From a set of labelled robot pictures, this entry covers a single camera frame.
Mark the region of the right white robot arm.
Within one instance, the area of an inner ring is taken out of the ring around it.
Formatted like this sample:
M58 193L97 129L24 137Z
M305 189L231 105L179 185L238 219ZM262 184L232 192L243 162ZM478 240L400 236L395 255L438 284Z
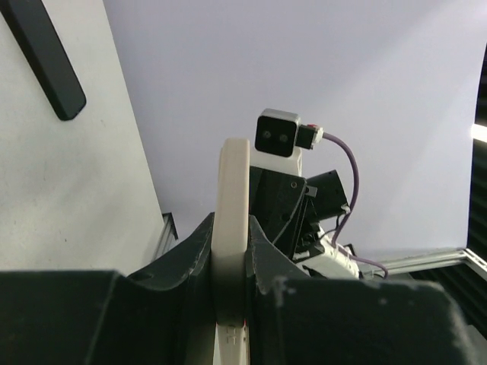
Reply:
M338 242L338 227L324 230L320 225L329 218L341 225L351 213L338 173L332 170L306 179L301 170L299 149L289 157L251 149L251 215L268 241L307 275L361 278L359 266L367 259Z

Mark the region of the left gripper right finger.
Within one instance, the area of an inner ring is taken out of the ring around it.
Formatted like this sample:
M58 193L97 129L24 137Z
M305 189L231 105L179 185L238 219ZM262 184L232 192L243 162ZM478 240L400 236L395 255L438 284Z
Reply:
M312 278L249 219L252 364L484 364L486 282L469 268L418 280Z

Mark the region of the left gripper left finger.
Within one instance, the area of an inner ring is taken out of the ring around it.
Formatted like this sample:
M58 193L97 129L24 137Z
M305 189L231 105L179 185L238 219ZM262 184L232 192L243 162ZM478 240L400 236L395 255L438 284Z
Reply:
M117 271L4 271L3 364L210 364L209 215L182 243Z

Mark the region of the black phone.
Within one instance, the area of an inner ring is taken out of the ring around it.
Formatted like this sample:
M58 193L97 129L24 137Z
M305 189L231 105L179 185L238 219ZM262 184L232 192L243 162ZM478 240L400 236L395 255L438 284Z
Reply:
M42 1L2 1L1 13L58 119L73 120L87 98Z

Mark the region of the beige phone case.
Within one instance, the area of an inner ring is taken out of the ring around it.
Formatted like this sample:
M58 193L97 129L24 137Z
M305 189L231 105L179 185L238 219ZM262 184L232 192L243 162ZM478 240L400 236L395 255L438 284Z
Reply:
M248 243L250 142L229 138L221 148L211 241L212 296L221 364L247 364L245 253Z

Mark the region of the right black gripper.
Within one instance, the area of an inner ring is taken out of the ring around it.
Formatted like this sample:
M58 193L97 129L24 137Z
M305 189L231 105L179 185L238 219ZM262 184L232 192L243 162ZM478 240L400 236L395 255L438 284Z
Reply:
M344 215L348 201L336 170L301 175L302 153L250 152L250 214L268 241L288 258L318 240L321 221Z

